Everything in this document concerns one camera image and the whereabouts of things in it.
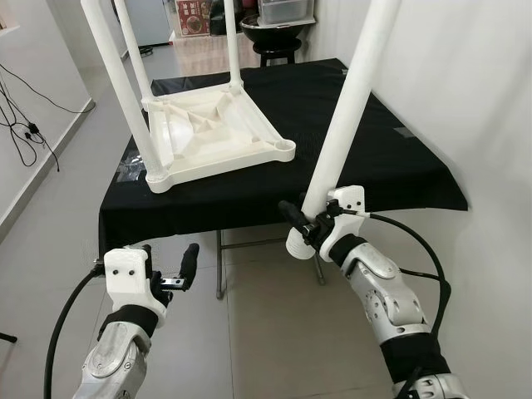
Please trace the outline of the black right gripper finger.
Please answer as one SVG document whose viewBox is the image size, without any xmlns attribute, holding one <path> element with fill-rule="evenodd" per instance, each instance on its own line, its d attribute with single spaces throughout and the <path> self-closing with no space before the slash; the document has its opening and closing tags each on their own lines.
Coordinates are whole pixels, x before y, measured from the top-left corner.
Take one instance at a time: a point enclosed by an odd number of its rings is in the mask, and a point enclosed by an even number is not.
<svg viewBox="0 0 532 399">
<path fill-rule="evenodd" d="M 280 210 L 282 216 L 296 231 L 301 239 L 308 239 L 314 229 L 314 224 L 308 217 L 305 217 L 303 211 L 299 206 L 292 202 L 281 200 L 278 202 L 278 210 Z"/>
</svg>

